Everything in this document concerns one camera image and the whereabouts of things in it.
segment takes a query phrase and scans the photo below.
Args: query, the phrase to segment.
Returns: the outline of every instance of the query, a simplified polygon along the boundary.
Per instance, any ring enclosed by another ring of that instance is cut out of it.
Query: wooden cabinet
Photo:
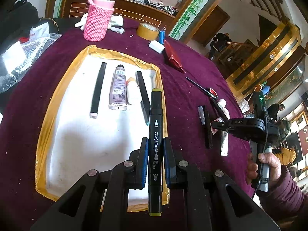
[[[62,17],[81,18],[87,13],[88,0],[65,0]],[[115,0],[114,15],[122,15],[124,18],[133,19],[139,22],[151,24],[159,29],[170,24],[174,16],[153,7],[134,2],[131,0]]]

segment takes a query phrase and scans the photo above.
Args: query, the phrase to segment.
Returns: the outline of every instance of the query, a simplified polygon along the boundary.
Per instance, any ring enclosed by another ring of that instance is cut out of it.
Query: hand
[[[280,160],[273,153],[258,154],[258,159],[262,163],[270,165],[269,186],[274,186],[281,176],[281,164]],[[248,155],[248,165],[246,172],[246,183],[251,184],[253,179],[258,176],[258,165],[252,161],[252,153]]]

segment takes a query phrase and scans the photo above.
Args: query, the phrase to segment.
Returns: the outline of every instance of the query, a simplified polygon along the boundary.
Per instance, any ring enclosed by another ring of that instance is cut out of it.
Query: bamboo painting
[[[188,8],[185,10],[183,15],[180,17],[173,30],[170,33],[170,37],[179,40],[183,32],[180,31],[193,21],[193,19],[200,12],[202,7],[206,4],[208,0],[192,0]]]

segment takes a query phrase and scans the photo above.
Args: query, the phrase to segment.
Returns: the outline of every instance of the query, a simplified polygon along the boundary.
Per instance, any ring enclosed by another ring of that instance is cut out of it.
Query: blue battery
[[[163,30],[159,31],[159,43],[164,45],[164,40],[165,40],[165,32]]]

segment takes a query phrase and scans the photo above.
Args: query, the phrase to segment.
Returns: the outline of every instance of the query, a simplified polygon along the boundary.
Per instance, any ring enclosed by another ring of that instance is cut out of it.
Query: maroon sleeve
[[[275,221],[297,215],[308,204],[307,195],[301,192],[284,165],[278,183],[267,193],[258,192],[257,195],[265,212]]]

